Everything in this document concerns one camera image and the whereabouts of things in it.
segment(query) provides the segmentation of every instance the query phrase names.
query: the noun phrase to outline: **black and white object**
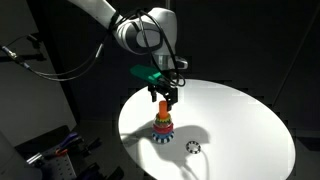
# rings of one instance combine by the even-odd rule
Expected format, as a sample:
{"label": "black and white object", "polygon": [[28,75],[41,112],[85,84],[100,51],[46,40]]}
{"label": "black and white object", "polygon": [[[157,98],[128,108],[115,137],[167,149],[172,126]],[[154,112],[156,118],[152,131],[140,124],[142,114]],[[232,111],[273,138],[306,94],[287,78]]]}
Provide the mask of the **black and white object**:
{"label": "black and white object", "polygon": [[199,154],[201,152],[201,146],[196,141],[190,141],[186,145],[186,149],[189,153]]}
{"label": "black and white object", "polygon": [[172,133],[166,138],[159,137],[157,134],[152,133],[152,138],[160,144],[165,144],[170,142],[174,138],[174,132],[172,131]]}
{"label": "black and white object", "polygon": [[21,56],[18,56],[15,52],[12,52],[8,47],[1,46],[1,50],[6,53],[6,55],[12,59],[15,63],[19,64],[20,66],[29,69],[30,66],[25,63],[24,59]]}

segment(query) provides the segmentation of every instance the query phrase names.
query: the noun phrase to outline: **toy base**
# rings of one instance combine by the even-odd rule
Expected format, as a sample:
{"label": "toy base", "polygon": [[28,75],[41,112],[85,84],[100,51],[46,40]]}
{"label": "toy base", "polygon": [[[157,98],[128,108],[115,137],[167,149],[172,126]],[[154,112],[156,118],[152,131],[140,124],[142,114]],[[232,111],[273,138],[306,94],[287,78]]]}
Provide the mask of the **toy base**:
{"label": "toy base", "polygon": [[174,138],[174,132],[172,131],[171,133],[169,133],[170,135],[168,135],[167,137],[161,137],[155,133],[152,133],[152,137],[153,140],[155,140],[156,142],[160,143],[160,144],[166,144],[168,142],[170,142],[173,138]]}

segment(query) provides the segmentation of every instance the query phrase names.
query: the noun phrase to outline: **metal rod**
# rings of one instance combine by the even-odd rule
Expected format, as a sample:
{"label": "metal rod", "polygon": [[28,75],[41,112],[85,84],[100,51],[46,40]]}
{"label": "metal rod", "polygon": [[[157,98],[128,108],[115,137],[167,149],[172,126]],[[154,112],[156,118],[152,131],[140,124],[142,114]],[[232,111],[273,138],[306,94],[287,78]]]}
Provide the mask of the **metal rod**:
{"label": "metal rod", "polygon": [[166,0],[166,9],[171,9],[171,0]]}
{"label": "metal rod", "polygon": [[34,156],[32,156],[30,159],[27,160],[28,164],[32,164],[33,162],[35,162],[36,160],[40,159],[42,157],[41,153],[38,153]]}

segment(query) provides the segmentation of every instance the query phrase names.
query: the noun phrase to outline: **small object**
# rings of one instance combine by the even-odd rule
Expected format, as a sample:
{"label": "small object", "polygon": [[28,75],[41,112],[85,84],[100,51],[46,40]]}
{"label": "small object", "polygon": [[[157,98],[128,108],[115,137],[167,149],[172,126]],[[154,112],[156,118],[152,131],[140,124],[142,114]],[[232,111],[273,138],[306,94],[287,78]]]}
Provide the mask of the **small object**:
{"label": "small object", "polygon": [[42,156],[41,153],[37,153],[36,155],[34,155],[34,156],[32,156],[31,158],[29,158],[29,159],[27,160],[27,163],[31,165],[31,164],[35,163],[36,161],[42,159],[42,157],[43,157],[43,156]]}
{"label": "small object", "polygon": [[67,153],[68,153],[68,149],[64,149],[64,150],[57,149],[53,153],[44,155],[43,158],[48,161],[48,160],[51,160],[53,158],[65,156]]}
{"label": "small object", "polygon": [[70,133],[61,143],[60,143],[60,148],[63,148],[64,146],[66,146],[71,140],[73,140],[74,138],[78,137],[78,133],[73,132]]}
{"label": "small object", "polygon": [[34,49],[40,49],[40,43],[42,42],[40,33],[33,33],[27,36],[27,40],[32,42],[32,46]]}
{"label": "small object", "polygon": [[196,141],[190,141],[186,145],[186,149],[189,153],[198,154],[201,152],[201,146]]}
{"label": "small object", "polygon": [[84,140],[82,139],[81,136],[78,136],[71,141],[69,141],[67,144],[64,144],[63,146],[60,146],[55,152],[57,156],[63,156],[65,155],[68,151],[71,149],[77,147],[80,143],[83,143]]}
{"label": "small object", "polygon": [[25,61],[21,56],[18,56],[15,52],[11,51],[8,47],[2,46],[1,50],[6,53],[6,55],[13,60],[15,63],[25,67]]}

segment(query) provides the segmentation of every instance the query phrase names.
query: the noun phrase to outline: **yellow ring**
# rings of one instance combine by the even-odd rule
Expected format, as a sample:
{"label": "yellow ring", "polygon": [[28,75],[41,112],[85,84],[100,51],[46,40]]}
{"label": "yellow ring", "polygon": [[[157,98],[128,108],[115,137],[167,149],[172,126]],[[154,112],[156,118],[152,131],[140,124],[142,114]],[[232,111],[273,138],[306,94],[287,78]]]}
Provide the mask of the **yellow ring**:
{"label": "yellow ring", "polygon": [[168,114],[168,117],[167,117],[167,118],[165,118],[165,119],[160,119],[160,118],[159,118],[159,114],[157,114],[156,120],[159,121],[159,122],[168,122],[168,121],[171,120],[171,115]]}

